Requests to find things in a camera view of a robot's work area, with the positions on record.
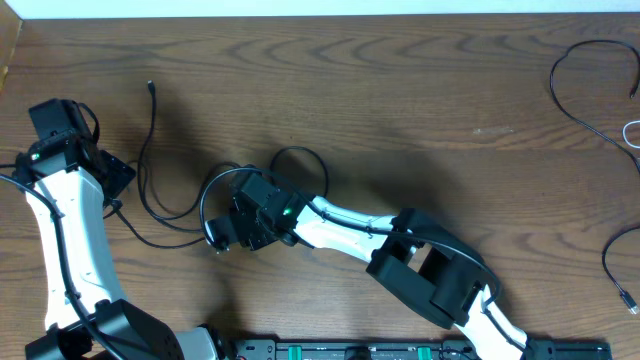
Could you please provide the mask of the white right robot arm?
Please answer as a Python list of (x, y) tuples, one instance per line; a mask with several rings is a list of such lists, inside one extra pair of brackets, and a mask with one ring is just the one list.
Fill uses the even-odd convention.
[(416, 314), (457, 327), (481, 359), (521, 359), (528, 337), (496, 304), (502, 285), (482, 256), (425, 213), (371, 215), (303, 192), (288, 179), (254, 167), (229, 170), (231, 208), (202, 217), (218, 251), (251, 250), (275, 241), (335, 250), (366, 263), (367, 273)]

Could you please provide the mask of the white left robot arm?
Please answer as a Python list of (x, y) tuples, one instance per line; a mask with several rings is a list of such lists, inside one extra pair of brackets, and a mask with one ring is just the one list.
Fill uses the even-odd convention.
[(118, 280), (103, 210), (133, 179), (127, 164), (99, 150), (89, 108), (51, 99), (29, 110), (38, 140), (15, 160), (9, 182), (26, 195), (45, 258), (46, 333), (25, 347), (29, 359), (221, 359), (206, 326), (173, 332), (129, 303)]

